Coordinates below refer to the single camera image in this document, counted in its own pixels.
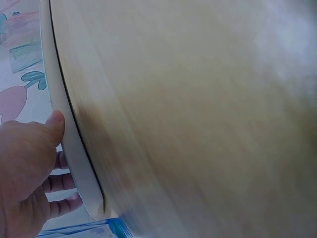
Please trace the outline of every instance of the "finger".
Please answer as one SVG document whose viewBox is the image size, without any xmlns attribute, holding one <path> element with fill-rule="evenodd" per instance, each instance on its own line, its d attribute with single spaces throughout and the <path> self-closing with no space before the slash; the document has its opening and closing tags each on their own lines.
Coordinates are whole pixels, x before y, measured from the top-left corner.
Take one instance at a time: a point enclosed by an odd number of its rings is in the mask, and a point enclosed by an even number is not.
<svg viewBox="0 0 317 238">
<path fill-rule="evenodd" d="M 65 118 L 60 111 L 54 111 L 45 123 L 45 126 L 50 130 L 48 136 L 58 146 L 64 136 L 65 131 Z"/>
<path fill-rule="evenodd" d="M 80 208 L 82 205 L 83 201 L 81 200 L 78 193 L 75 193 L 67 199 L 61 201 L 50 202 L 50 219 L 73 212 Z"/>
<path fill-rule="evenodd" d="M 70 173 L 63 175 L 51 175 L 42 184 L 42 188 L 45 193 L 70 190 L 75 187 L 74 180 Z"/>
<path fill-rule="evenodd" d="M 55 162 L 54 169 L 61 169 L 61 170 L 68 169 L 68 164 L 64 156 L 64 153 L 62 151 L 59 151 L 56 154 L 56 162 Z"/>
</svg>

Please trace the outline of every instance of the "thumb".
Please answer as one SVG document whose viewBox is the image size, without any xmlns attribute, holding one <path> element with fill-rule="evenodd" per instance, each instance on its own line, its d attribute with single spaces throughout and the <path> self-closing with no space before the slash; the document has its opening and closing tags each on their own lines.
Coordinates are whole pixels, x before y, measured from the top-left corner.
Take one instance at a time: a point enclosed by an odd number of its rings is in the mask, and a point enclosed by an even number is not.
<svg viewBox="0 0 317 238">
<path fill-rule="evenodd" d="M 49 136 L 55 146 L 58 146 L 64 136 L 65 118 L 60 111 L 53 111 L 47 119 L 45 126 L 49 129 Z"/>
</svg>

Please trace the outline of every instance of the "cartoon print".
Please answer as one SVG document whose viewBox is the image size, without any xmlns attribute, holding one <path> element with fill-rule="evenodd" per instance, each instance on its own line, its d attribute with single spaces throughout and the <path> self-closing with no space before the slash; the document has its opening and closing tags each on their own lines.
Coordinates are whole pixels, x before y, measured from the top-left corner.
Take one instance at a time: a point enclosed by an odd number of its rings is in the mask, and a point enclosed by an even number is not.
<svg viewBox="0 0 317 238">
<path fill-rule="evenodd" d="M 7 20 L 6 15 L 4 15 L 3 13 L 0 14 L 0 45 L 2 44 L 2 37 L 1 37 L 1 33 L 2 33 L 2 25 L 4 23 L 4 21 Z"/>
<path fill-rule="evenodd" d="M 38 89 L 46 89 L 45 75 L 42 72 L 32 71 L 21 77 L 23 86 L 13 86 L 0 92 L 0 116 L 1 123 L 15 120 L 23 110 L 27 100 L 27 89 L 38 83 Z"/>
</svg>

